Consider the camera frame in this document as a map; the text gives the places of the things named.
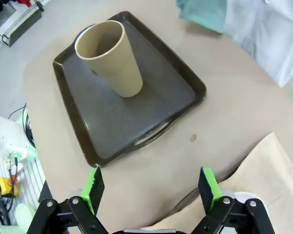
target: stain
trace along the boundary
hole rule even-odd
[[[193,134],[192,136],[191,136],[191,138],[190,138],[190,141],[191,142],[194,142],[196,140],[196,134]]]

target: red object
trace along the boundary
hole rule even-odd
[[[15,184],[17,184],[18,179],[17,178],[15,179],[15,175],[12,175],[12,178],[13,178],[13,181],[15,180]],[[9,178],[9,182],[8,183],[9,183],[10,186],[12,186],[11,178]]]
[[[31,7],[30,0],[18,0],[20,4],[26,4],[27,7]]]

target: cup rim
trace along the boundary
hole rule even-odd
[[[100,24],[103,24],[103,23],[106,23],[106,22],[114,22],[114,23],[117,23],[117,24],[119,24],[121,27],[122,27],[122,35],[121,35],[121,37],[119,38],[119,40],[118,40],[118,42],[110,49],[110,50],[108,50],[108,51],[106,51],[104,54],[101,54],[101,55],[99,55],[99,56],[96,56],[96,57],[91,57],[91,58],[86,58],[86,57],[83,57],[83,56],[81,56],[79,53],[78,53],[78,51],[77,51],[77,46],[78,46],[78,43],[79,43],[79,41],[80,41],[80,39],[83,37],[83,35],[85,34],[85,33],[87,33],[89,30],[91,30],[93,27],[95,27],[95,26],[97,26],[97,25],[100,25]],[[95,60],[95,59],[99,59],[99,58],[102,58],[102,57],[104,57],[105,55],[107,55],[107,54],[109,54],[109,53],[111,53],[120,43],[121,43],[121,41],[123,40],[123,38],[124,38],[124,35],[125,35],[125,28],[124,28],[124,26],[123,26],[123,24],[122,23],[120,23],[120,22],[118,22],[118,21],[116,21],[116,20],[105,20],[105,21],[103,21],[103,22],[100,22],[100,23],[97,23],[97,24],[95,24],[95,25],[93,25],[93,26],[91,26],[91,27],[89,27],[89,28],[87,28],[86,30],[84,30],[79,36],[78,36],[78,38],[77,38],[77,40],[76,40],[76,42],[75,42],[75,52],[76,52],[76,54],[77,54],[77,56],[78,57],[80,57],[82,60]]]

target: white cloth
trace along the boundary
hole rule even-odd
[[[225,32],[283,87],[293,77],[293,0],[227,0]]]
[[[219,185],[258,195],[268,206],[275,233],[293,234],[293,165],[274,133],[261,140],[238,170]],[[204,216],[199,196],[180,212],[146,229],[175,228],[189,234]]]

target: tray rim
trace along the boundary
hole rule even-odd
[[[110,158],[108,159],[104,159],[101,158],[96,150],[95,147],[90,139],[90,136],[88,134],[88,131],[86,130],[86,127],[84,125],[84,121],[79,113],[79,111],[77,110],[77,105],[74,101],[74,98],[71,94],[71,92],[69,91],[69,86],[66,82],[66,79],[64,79],[64,72],[63,72],[63,66],[61,64],[61,61],[63,61],[68,54],[71,54],[71,51],[74,50],[74,44],[75,41],[77,39],[77,37],[88,27],[91,27],[92,25],[89,25],[88,27],[84,28],[74,39],[74,41],[72,42],[71,45],[69,45],[65,50],[63,50],[61,53],[59,53],[53,60],[53,69],[54,69],[54,73],[55,73],[55,77],[58,83],[58,87],[59,90],[61,92],[61,96],[66,108],[66,111],[69,115],[69,119],[70,122],[72,124],[73,130],[75,132],[75,135],[77,137],[78,143],[81,147],[81,150],[83,152],[83,155],[87,161],[87,163],[91,166],[91,167],[95,167],[97,164],[99,164],[101,167],[104,167],[108,164],[110,164],[111,162],[113,162],[114,160],[120,158],[123,155],[126,155],[134,150],[140,149],[148,144],[150,144],[151,142],[153,142],[154,140],[156,140],[157,138],[159,138],[162,134],[164,134],[177,120],[179,120],[182,116],[184,116],[185,114],[187,114],[188,112],[190,112],[192,109],[194,109],[195,107],[199,106],[204,99],[206,98],[207,95],[207,89],[206,89],[206,85],[201,81],[201,79],[190,69],[190,67],[169,47],[167,46],[166,43],[164,43],[152,30],[150,30],[147,26],[145,26],[139,19],[137,19],[132,13],[130,13],[129,11],[122,11],[114,16],[112,16],[110,18],[110,20],[117,20],[115,18],[123,18],[124,20],[126,20],[126,17],[130,17],[132,18],[132,20],[135,21],[135,23],[138,23],[139,26],[141,26],[143,28],[143,30],[147,31],[149,33],[149,36],[153,37],[154,40],[157,40],[161,45],[163,45],[163,48],[167,50],[168,53],[171,53],[171,55],[173,55],[176,58],[176,61],[178,61],[178,63],[180,63],[184,68],[186,68],[186,70],[188,72],[191,72],[192,76],[195,76],[197,78],[197,85],[200,85],[201,88],[203,88],[204,93],[200,94],[200,96],[198,95],[198,93],[196,93],[196,91],[193,88],[193,85],[189,84],[188,80],[186,80],[186,82],[188,83],[188,85],[192,88],[192,90],[194,91],[195,94],[195,100],[194,102],[192,102],[191,104],[189,104],[188,106],[186,106],[185,108],[183,108],[182,110],[180,110],[179,112],[175,113],[174,115],[172,115],[171,117],[167,118],[164,122],[162,122],[160,125],[158,125],[157,127],[163,125],[166,123],[166,126],[164,126],[160,131],[158,131],[156,134],[154,134],[150,139],[147,139],[141,143],[139,143],[138,145],[135,145],[135,143],[133,145],[128,145],[126,147],[124,147],[121,151],[119,151],[118,153],[112,155]],[[153,128],[152,130],[150,130],[145,137],[147,137],[148,135],[150,135],[150,133],[155,132],[157,130],[157,127]]]

